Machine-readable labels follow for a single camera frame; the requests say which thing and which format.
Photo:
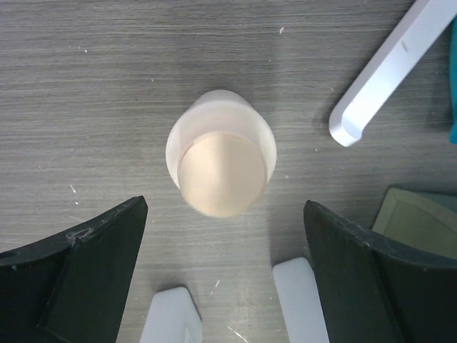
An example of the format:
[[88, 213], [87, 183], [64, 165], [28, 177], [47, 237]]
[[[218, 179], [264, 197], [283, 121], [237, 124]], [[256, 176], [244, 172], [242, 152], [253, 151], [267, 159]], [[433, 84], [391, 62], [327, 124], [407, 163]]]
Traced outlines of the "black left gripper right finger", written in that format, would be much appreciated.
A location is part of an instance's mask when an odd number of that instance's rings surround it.
[[303, 209], [331, 342], [455, 342], [456, 260], [421, 251], [335, 214]]

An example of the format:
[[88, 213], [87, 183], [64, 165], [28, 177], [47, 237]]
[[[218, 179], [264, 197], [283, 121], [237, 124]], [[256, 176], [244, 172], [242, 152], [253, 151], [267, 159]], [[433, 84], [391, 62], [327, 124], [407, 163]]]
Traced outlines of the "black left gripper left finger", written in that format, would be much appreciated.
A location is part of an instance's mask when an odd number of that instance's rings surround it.
[[1, 253], [1, 341], [115, 342], [147, 213], [133, 197]]

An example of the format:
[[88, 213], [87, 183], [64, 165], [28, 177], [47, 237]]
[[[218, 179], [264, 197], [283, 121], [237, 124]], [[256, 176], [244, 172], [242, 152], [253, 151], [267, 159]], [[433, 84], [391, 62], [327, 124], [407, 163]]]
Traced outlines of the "olive green canvas bag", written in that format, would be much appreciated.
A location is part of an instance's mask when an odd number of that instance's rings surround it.
[[372, 230], [410, 247], [456, 258], [456, 195], [391, 187]]

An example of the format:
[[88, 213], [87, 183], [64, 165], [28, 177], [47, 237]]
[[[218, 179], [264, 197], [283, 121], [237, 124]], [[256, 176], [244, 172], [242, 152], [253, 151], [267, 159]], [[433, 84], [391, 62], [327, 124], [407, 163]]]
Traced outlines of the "beige round lotion bottle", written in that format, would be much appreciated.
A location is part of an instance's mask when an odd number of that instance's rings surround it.
[[213, 90], [176, 121], [166, 165], [182, 197], [208, 217], [232, 217], [264, 193], [277, 162], [267, 121], [240, 95]]

